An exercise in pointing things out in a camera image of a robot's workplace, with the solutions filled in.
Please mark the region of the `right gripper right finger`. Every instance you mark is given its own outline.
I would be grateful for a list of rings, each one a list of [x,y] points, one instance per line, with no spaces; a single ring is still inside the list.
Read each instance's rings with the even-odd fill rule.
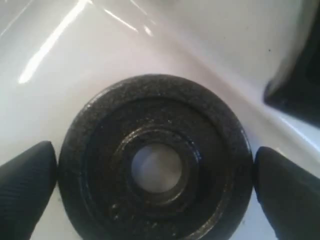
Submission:
[[[320,238],[320,180],[276,150],[262,146],[255,155],[257,200],[279,240]]]

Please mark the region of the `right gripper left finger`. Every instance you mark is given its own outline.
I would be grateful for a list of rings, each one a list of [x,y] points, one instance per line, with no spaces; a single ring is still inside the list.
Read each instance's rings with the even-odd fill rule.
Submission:
[[[50,141],[41,141],[0,167],[0,238],[28,240],[57,182]]]

